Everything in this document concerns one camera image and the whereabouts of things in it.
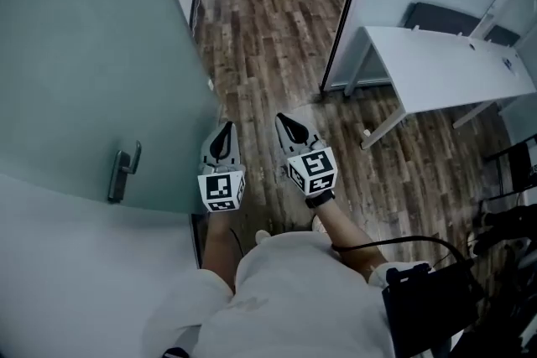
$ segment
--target sleeve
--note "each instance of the sleeve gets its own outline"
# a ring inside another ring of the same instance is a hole
[[[178,340],[185,343],[178,346],[191,352],[201,325],[232,297],[232,290],[216,273],[204,269],[185,273],[145,325],[143,357],[160,358]]]

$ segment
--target person's arm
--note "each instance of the person's arm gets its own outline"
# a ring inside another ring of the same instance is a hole
[[[315,208],[315,212],[335,246],[352,247],[372,242],[364,230],[345,216],[334,199]],[[341,252],[340,255],[343,262],[366,281],[376,267],[387,262],[377,246]]]
[[[216,273],[234,292],[237,259],[233,252],[230,224],[229,212],[217,212],[209,216],[209,229],[201,268]]]

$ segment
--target wooden floor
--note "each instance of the wooden floor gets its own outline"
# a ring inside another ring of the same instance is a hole
[[[321,97],[318,90],[343,0],[202,0],[196,40],[224,106],[222,120],[237,124],[247,194],[237,213],[245,251],[254,233],[309,229],[312,213],[286,178],[274,128],[277,112],[313,122],[334,150],[336,198],[374,240],[423,234],[466,249],[477,203],[496,188],[495,170],[482,156],[508,146],[494,108],[455,131],[457,108],[407,117],[369,150],[374,129],[396,107],[390,87]],[[446,249],[427,243],[385,246],[388,259],[436,262]],[[498,267],[497,253],[482,261],[483,281]]]

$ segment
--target wrist strap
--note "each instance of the wrist strap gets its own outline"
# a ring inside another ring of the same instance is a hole
[[[334,197],[336,197],[336,195],[334,195],[334,191],[332,191],[331,189],[327,189],[316,197],[307,198],[305,200],[305,203],[309,208],[314,209],[315,207],[324,205],[328,200],[332,200]]]

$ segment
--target black chair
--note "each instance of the black chair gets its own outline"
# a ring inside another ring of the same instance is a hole
[[[411,3],[405,17],[406,29],[420,26],[420,30],[462,34],[462,36],[470,36],[481,21],[480,18],[467,13],[423,2]],[[497,25],[485,36],[485,40],[503,46],[513,46],[519,39],[518,34]]]
[[[500,182],[500,194],[485,200],[500,199],[502,197],[507,197],[508,195],[522,193],[527,189],[537,187],[537,170],[535,170],[531,164],[527,144],[527,142],[532,139],[537,143],[537,134],[528,137],[510,148],[485,158],[485,163],[496,160],[496,168],[498,169],[498,178]],[[513,183],[513,190],[508,193],[503,192],[502,166],[500,164],[500,157],[503,155],[508,156],[511,181]]]

